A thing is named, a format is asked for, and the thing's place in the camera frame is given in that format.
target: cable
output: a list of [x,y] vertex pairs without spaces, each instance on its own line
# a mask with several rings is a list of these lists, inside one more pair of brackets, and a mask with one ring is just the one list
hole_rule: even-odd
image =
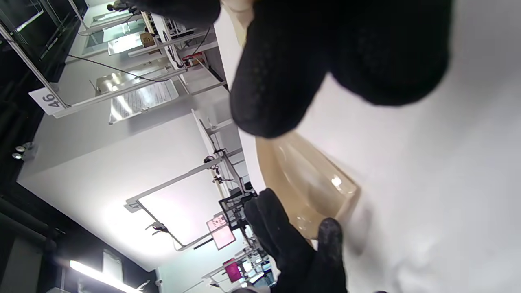
[[87,58],[83,58],[83,57],[78,57],[78,56],[74,56],[74,55],[70,55],[70,54],[67,54],[67,56],[69,57],[72,57],[72,58],[76,58],[76,59],[80,59],[80,60],[84,60],[84,61],[88,61],[88,62],[92,62],[94,64],[98,64],[98,65],[101,65],[101,66],[105,66],[105,67],[108,67],[108,68],[111,68],[111,69],[114,69],[114,70],[117,70],[117,71],[121,71],[123,73],[126,73],[126,74],[130,74],[130,75],[133,75],[137,78],[141,78],[141,79],[144,79],[144,80],[148,80],[148,81],[153,81],[153,82],[165,82],[165,81],[168,81],[170,79],[164,79],[164,80],[155,80],[155,79],[149,79],[149,78],[146,78],[146,77],[143,77],[141,75],[135,75],[135,74],[132,74],[128,71],[124,71],[124,70],[121,70],[119,68],[116,68],[116,67],[112,67],[110,65],[106,65],[106,64],[103,64],[103,63],[99,63],[99,62],[96,62],[96,61],[93,61],[93,60],[89,60]]
[[201,47],[201,45],[204,43],[204,41],[206,40],[206,37],[208,36],[208,33],[210,32],[210,29],[212,27],[209,27],[208,30],[206,31],[206,34],[204,35],[204,38],[203,40],[201,41],[201,43],[199,44],[199,46],[197,46],[197,49],[195,49],[194,53],[192,53],[191,55],[195,54],[197,52],[197,50],[199,50],[199,48]]
[[[134,16],[134,15],[131,14],[129,18],[127,18],[126,20],[124,20],[122,23],[120,23],[120,24],[118,24],[118,25],[122,25],[123,23],[129,21],[133,16]],[[94,33],[96,33],[96,32],[91,32],[91,33],[89,33],[89,34],[81,34],[80,32],[76,32],[76,34],[78,34],[78,35],[80,35],[80,36],[91,36],[91,35],[94,34]]]
[[[10,42],[10,43],[15,43],[15,44],[18,44],[18,45],[27,45],[27,46],[30,46],[29,44],[25,43],[25,42],[18,42],[18,41],[11,41],[11,40],[6,40],[7,42]],[[135,76],[137,78],[141,78],[141,79],[144,79],[144,80],[148,80],[148,81],[153,81],[153,82],[165,82],[165,81],[168,81],[170,79],[164,79],[164,80],[155,80],[155,79],[149,79],[149,78],[146,78],[144,76],[141,76],[141,75],[135,75],[133,73],[130,73],[128,71],[125,71],[125,70],[122,70],[122,69],[119,69],[119,68],[116,68],[116,67],[113,67],[113,66],[110,66],[110,65],[107,65],[107,64],[103,64],[103,63],[99,63],[99,62],[96,62],[96,61],[93,61],[93,60],[89,60],[87,58],[83,58],[83,57],[78,57],[78,56],[74,56],[74,55],[70,55],[68,54],[67,52],[65,52],[65,50],[62,49],[62,51],[69,57],[72,57],[72,58],[76,58],[76,59],[79,59],[79,60],[84,60],[84,61],[88,61],[88,62],[91,62],[91,63],[94,63],[94,64],[98,64],[98,65],[101,65],[101,66],[105,66],[105,67],[108,67],[108,68],[111,68],[111,69],[114,69],[114,70],[117,70],[117,71],[121,71],[123,73],[126,73],[126,74],[130,74],[132,76]]]

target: metal frame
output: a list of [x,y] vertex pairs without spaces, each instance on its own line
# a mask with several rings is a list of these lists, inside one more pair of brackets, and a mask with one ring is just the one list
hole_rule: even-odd
[[[181,181],[183,179],[186,179],[186,178],[188,178],[190,176],[193,176],[193,175],[195,175],[195,174],[197,174],[199,172],[207,170],[207,169],[209,169],[209,168],[219,164],[222,161],[225,161],[228,166],[231,166],[231,168],[233,168],[233,165],[231,164],[230,159],[228,157],[229,156],[234,156],[234,155],[236,155],[238,153],[241,153],[241,152],[242,152],[242,148],[234,150],[234,151],[232,151],[230,153],[226,153],[225,151],[223,151],[222,155],[217,154],[218,157],[216,159],[213,159],[212,161],[210,161],[208,163],[205,163],[205,164],[203,164],[203,165],[201,165],[201,166],[199,166],[197,168],[194,168],[194,169],[186,172],[185,174],[182,174],[182,175],[180,175],[180,176],[178,176],[178,177],[176,177],[176,178],[174,178],[172,180],[169,180],[169,181],[167,181],[167,182],[165,182],[163,184],[160,184],[160,185],[158,185],[156,187],[153,187],[153,188],[151,188],[151,189],[149,189],[149,190],[147,190],[145,192],[142,192],[142,193],[138,194],[135,197],[127,199],[127,205],[134,205],[134,206],[138,205],[140,209],[143,209],[154,220],[154,223],[152,225],[155,224],[155,225],[160,226],[161,228],[163,228],[165,230],[164,232],[166,232],[181,247],[181,248],[178,249],[174,245],[174,249],[176,251],[179,251],[179,252],[180,251],[184,251],[184,250],[194,246],[195,244],[199,243],[201,240],[205,239],[206,237],[212,235],[212,233],[214,233],[215,231],[221,230],[221,229],[223,229],[225,227],[228,227],[228,226],[219,227],[216,230],[211,231],[211,232],[209,232],[209,233],[207,233],[207,234],[205,234],[205,235],[203,235],[203,236],[193,240],[192,242],[190,242],[188,244],[183,244],[181,241],[179,241],[179,239],[174,234],[172,234],[172,232],[170,232],[167,229],[167,227],[165,225],[163,225],[161,223],[161,221],[156,216],[154,216],[154,214],[150,210],[148,210],[144,206],[144,204],[140,201],[140,199],[142,199],[143,197],[148,196],[148,195],[150,195],[150,194],[152,194],[152,193],[154,193],[156,191],[159,191],[159,190],[161,190],[163,188],[166,188],[166,187],[168,187],[170,185],[173,185],[173,184],[175,184],[175,183],[177,183],[177,182],[179,182],[179,181]],[[237,174],[237,171],[235,171],[235,168],[233,168],[232,174],[236,174],[236,176],[234,175],[234,179],[237,180],[237,182],[242,182],[240,180],[239,175]]]

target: white wall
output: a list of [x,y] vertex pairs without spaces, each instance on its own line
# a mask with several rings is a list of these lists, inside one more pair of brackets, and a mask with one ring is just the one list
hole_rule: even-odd
[[[236,253],[244,247],[243,237],[239,230],[234,231],[237,241],[217,250],[213,243],[208,243],[196,250],[189,250],[181,253],[176,259],[158,268],[160,278],[163,280],[163,293],[182,293],[190,287],[199,283],[203,275],[208,274],[214,269],[230,260]],[[226,280],[220,283],[224,289],[231,288],[231,284],[226,275],[216,275],[217,281]],[[190,289],[187,293],[220,293],[220,289],[211,287],[208,282],[204,282]]]

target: white panel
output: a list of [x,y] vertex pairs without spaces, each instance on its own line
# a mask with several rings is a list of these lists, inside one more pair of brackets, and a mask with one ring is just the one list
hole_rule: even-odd
[[109,251],[103,251],[103,269],[104,275],[109,275],[111,278],[123,283],[123,266],[121,259]]

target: gloved hand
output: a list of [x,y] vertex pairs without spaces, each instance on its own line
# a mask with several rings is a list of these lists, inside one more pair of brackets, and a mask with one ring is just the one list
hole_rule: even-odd
[[289,223],[271,189],[245,204],[244,213],[264,250],[280,270],[272,293],[346,293],[342,229],[331,218],[322,221],[315,251]]
[[[207,28],[219,0],[128,0]],[[374,105],[417,102],[449,64],[452,0],[257,0],[230,93],[244,131],[280,136],[304,117],[324,76]]]

